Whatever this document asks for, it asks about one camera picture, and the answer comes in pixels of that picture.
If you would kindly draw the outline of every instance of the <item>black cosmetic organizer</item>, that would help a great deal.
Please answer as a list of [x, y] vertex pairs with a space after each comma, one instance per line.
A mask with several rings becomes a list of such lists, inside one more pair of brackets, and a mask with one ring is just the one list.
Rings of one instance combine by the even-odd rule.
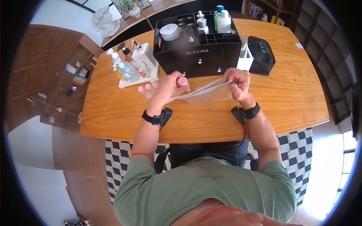
[[[239, 60], [241, 40], [231, 19], [231, 33], [217, 33], [214, 25], [214, 12], [205, 15], [209, 34], [197, 30], [197, 14], [185, 14], [160, 20], [156, 24], [153, 55], [166, 72], [185, 73], [187, 78], [223, 74], [226, 69], [236, 67]], [[186, 30], [172, 41], [165, 41], [160, 29], [167, 24], [178, 24], [181, 18], [193, 17], [187, 24], [194, 23], [193, 31]]]

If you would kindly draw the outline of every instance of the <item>white bust sculpture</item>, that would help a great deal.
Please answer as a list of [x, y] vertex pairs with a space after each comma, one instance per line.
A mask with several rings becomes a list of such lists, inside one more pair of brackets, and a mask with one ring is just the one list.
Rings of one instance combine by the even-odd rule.
[[109, 6], [103, 7], [93, 15], [93, 24], [98, 29], [103, 30], [103, 37], [114, 35], [119, 29], [119, 20], [112, 21], [112, 14], [109, 12]]

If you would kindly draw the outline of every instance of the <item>white vase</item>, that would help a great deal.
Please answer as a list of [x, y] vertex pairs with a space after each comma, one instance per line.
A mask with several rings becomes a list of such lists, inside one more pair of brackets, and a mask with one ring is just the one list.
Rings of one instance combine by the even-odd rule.
[[136, 7], [128, 12], [128, 15], [134, 18], [138, 18], [141, 13], [141, 9], [139, 7]]

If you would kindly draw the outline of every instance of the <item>black zipper pouch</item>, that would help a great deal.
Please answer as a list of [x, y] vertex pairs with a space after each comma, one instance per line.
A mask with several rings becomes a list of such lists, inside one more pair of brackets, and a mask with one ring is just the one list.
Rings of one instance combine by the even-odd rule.
[[249, 36], [248, 47], [254, 57], [249, 72], [268, 76], [275, 65], [275, 58], [269, 43], [264, 39]]

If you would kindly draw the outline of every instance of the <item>white cup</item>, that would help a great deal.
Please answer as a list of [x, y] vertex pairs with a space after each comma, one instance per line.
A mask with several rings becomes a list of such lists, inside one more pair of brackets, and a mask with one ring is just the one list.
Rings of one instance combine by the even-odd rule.
[[77, 69], [70, 64], [67, 64], [67, 71], [74, 74]]
[[142, 78], [149, 78], [150, 77], [150, 74], [149, 74], [149, 72], [147, 71], [146, 68], [141, 68], [141, 69], [138, 70], [138, 72], [143, 73], [143, 74], [141, 74]]

